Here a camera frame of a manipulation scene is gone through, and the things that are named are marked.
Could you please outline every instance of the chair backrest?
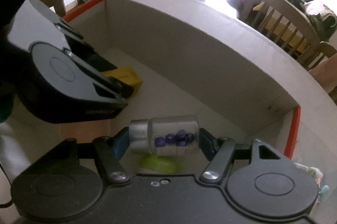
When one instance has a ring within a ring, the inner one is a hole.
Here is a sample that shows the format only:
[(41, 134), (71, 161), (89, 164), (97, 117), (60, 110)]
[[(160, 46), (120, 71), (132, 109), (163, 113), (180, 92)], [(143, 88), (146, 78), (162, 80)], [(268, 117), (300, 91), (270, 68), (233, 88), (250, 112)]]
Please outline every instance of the chair backrest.
[[(256, 16), (250, 21), (249, 15), (251, 14), (253, 8), (261, 2), (263, 3), (262, 7), (257, 12)], [(277, 13), (275, 11), (278, 11), (280, 16), (272, 25), (272, 27), (267, 31), (267, 33), (264, 32), (265, 36), (271, 39), (276, 44), (278, 42), (282, 42), (281, 48), (285, 49), (288, 46), (289, 42), (294, 38), (296, 33), (300, 32), (302, 37), (289, 50), (288, 54), (292, 56), (296, 52), (298, 47), (303, 42), (306, 42), (308, 47), (297, 58), (297, 61), (301, 65), (304, 65), (320, 46), (320, 38), (310, 24), (308, 18), (287, 0), (247, 0), (240, 14), (239, 20), (247, 23), (251, 27), (255, 28), (257, 31), (262, 33), (265, 30), (265, 27), (269, 20), (272, 18), (273, 14)], [(287, 23), (284, 25), (281, 32), (276, 37), (272, 37), (274, 30), (280, 24), (281, 20), (284, 19), (287, 20)], [(289, 28), (291, 24), (295, 26), (295, 29)], [(285, 41), (282, 41), (281, 37), (287, 30), (291, 31), (291, 35)]]
[(318, 50), (304, 63), (304, 68), (308, 71), (315, 68), (324, 57), (330, 58), (337, 53), (337, 50), (327, 42), (321, 42)]
[(54, 7), (55, 13), (60, 17), (66, 14), (64, 0), (40, 0), (48, 7)]

